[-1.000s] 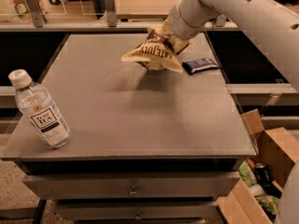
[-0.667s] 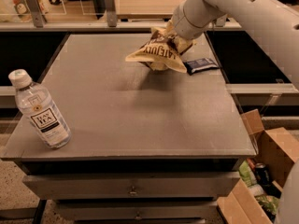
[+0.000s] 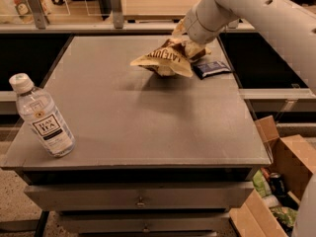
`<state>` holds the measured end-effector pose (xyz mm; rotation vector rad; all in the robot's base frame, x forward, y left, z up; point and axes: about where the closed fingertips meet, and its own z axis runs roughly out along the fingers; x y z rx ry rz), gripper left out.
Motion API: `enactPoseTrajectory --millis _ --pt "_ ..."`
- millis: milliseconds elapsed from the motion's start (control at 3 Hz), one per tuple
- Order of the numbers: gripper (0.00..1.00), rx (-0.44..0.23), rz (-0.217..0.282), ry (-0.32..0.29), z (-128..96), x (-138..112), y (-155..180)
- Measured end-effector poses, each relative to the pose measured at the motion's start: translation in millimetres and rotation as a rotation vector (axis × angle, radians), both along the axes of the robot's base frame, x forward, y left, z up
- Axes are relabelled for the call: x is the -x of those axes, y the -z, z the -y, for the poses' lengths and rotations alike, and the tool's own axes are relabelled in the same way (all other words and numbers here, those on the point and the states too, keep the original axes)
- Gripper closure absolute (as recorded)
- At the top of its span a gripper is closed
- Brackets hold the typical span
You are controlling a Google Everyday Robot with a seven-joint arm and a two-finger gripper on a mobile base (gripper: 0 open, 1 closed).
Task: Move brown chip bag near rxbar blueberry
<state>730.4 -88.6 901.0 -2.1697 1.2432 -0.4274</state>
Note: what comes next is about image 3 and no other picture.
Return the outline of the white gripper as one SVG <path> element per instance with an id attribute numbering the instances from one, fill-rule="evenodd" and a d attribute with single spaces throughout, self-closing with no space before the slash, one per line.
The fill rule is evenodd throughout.
<path id="1" fill-rule="evenodd" d="M 212 7 L 194 6 L 180 20 L 172 31 L 172 36 L 179 38 L 187 33 L 191 40 L 184 42 L 185 55 L 189 59 L 198 59 L 211 50 L 205 45 L 212 42 L 220 33 L 223 16 L 216 5 Z"/>

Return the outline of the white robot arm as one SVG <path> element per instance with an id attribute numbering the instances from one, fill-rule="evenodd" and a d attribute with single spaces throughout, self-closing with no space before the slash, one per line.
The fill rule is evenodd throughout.
<path id="1" fill-rule="evenodd" d="M 238 19 L 247 20 L 316 93 L 316 15 L 290 0 L 200 0 L 173 34 L 207 44 Z"/>

